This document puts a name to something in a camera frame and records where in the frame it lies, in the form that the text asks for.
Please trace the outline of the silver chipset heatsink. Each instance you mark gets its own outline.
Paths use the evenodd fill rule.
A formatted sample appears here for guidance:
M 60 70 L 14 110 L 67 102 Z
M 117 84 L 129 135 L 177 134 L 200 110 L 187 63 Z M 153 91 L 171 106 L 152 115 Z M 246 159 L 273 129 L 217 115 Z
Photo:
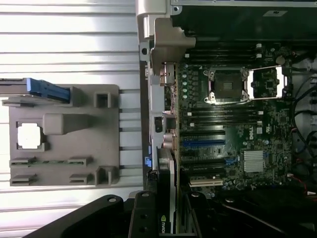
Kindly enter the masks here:
M 244 151 L 243 152 L 244 172 L 261 173 L 264 171 L 264 151 Z

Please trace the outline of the white expansion slot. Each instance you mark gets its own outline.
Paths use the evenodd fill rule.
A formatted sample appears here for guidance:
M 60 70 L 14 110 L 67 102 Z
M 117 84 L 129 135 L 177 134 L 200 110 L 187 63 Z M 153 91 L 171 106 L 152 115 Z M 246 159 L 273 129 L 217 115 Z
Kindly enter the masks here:
M 190 181 L 190 187 L 223 186 L 221 179 L 199 179 Z

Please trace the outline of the green RAM stick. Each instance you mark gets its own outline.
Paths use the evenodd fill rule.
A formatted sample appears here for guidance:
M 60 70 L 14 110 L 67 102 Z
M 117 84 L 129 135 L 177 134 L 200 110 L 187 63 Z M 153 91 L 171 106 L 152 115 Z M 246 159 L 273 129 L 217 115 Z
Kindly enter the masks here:
M 38 166 L 38 165 L 87 165 L 87 160 L 50 160 L 50 161 L 38 161 L 38 160 L 17 160 L 10 161 L 11 166 Z

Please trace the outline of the green motherboard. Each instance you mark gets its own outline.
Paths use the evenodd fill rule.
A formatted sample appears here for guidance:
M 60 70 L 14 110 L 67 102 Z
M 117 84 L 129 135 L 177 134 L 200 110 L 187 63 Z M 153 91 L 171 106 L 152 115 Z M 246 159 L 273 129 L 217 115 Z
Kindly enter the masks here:
M 175 114 L 177 118 L 180 171 L 187 167 L 224 168 L 223 174 L 189 175 L 199 179 L 221 179 L 223 186 L 190 187 L 214 197 L 222 190 L 283 186 L 292 164 L 292 92 L 287 79 L 280 99 L 249 100 L 242 104 L 210 105 L 205 69 L 243 67 L 248 71 L 266 66 L 288 65 L 292 52 L 279 43 L 195 47 L 186 52 L 176 71 Z M 225 130 L 225 135 L 183 137 L 187 130 Z M 225 145 L 183 147 L 186 140 L 225 140 Z M 264 171 L 244 172 L 243 152 L 264 151 Z M 224 159 L 225 164 L 183 165 L 181 160 Z

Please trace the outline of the black expansion slot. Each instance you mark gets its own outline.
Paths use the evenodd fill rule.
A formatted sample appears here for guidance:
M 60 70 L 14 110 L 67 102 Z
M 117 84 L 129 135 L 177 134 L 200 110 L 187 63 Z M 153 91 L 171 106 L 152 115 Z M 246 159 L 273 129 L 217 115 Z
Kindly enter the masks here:
M 181 160 L 181 164 L 183 165 L 203 165 L 203 164 L 225 164 L 225 160 L 220 159 L 188 159 L 188 160 Z
M 224 168 L 207 168 L 207 167 L 187 167 L 183 168 L 183 171 L 189 175 L 210 175 L 210 174 L 223 174 L 225 173 Z
M 225 135 L 225 130 L 187 130 L 180 132 L 180 136 L 194 137 L 194 136 L 214 136 Z

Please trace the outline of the blue expansion slot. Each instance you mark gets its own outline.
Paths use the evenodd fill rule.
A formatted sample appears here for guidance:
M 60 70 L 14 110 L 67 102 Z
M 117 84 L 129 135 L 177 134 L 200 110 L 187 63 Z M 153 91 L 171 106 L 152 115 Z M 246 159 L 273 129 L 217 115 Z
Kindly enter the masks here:
M 215 139 L 215 140 L 186 140 L 186 141 L 182 141 L 181 145 L 183 147 L 204 147 L 204 146 L 225 145 L 225 140 L 222 140 L 222 139 Z

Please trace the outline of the black open PC case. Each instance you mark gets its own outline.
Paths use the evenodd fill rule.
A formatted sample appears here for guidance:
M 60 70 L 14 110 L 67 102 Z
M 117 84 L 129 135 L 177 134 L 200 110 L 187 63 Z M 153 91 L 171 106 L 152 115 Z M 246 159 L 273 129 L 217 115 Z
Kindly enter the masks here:
M 147 173 L 158 172 L 160 148 L 175 153 L 181 173 L 176 71 L 186 52 L 205 46 L 279 43 L 292 52 L 289 64 L 282 66 L 292 92 L 292 164 L 287 183 L 222 190 L 214 197 L 201 193 L 215 200 L 225 191 L 293 190 L 300 195 L 300 238 L 317 238 L 317 0 L 136 0 L 136 7 L 142 128 L 149 134 L 142 140 L 144 189 Z M 177 233 L 159 232 L 159 238 L 196 238 L 182 223 L 182 201 L 179 182 Z

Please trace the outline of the grey parts rack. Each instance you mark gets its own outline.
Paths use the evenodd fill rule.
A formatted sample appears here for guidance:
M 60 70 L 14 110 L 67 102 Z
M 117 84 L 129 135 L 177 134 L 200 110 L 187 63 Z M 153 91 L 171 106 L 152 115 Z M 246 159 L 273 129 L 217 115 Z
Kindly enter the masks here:
M 119 88 L 114 84 L 64 84 L 69 103 L 39 97 L 5 97 L 9 109 L 10 161 L 87 160 L 87 165 L 11 166 L 12 186 L 105 185 L 119 167 Z M 37 123 L 41 147 L 17 148 L 17 128 Z

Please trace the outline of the silver CPU chip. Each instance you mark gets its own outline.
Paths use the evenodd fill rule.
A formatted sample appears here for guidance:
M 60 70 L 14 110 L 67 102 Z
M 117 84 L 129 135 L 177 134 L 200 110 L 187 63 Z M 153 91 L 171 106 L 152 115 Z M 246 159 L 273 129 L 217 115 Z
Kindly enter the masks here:
M 41 147 L 41 128 L 37 123 L 24 122 L 17 128 L 17 148 L 35 150 Z

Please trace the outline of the metal socket cover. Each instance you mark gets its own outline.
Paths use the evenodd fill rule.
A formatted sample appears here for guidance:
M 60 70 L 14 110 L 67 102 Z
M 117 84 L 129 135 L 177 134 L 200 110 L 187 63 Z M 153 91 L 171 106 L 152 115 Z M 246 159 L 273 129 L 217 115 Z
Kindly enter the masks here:
M 266 66 L 249 70 L 247 90 L 250 100 L 280 99 L 287 79 L 281 66 Z

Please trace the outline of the hard disk in blue caddy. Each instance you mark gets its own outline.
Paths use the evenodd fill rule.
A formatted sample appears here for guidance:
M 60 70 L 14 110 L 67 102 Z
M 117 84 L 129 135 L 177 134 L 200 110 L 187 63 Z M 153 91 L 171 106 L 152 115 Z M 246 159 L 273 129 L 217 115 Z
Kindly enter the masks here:
M 0 95 L 5 97 L 39 97 L 69 103 L 71 93 L 69 88 L 63 88 L 44 80 L 33 78 L 7 79 L 0 78 Z

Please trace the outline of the CPU socket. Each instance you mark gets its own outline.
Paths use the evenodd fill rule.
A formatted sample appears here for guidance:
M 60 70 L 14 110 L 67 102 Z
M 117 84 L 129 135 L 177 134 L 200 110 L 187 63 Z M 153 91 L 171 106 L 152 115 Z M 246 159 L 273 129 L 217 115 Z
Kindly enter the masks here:
M 205 69 L 208 94 L 204 102 L 210 105 L 242 104 L 250 100 L 248 93 L 249 72 L 243 67 L 212 67 Z

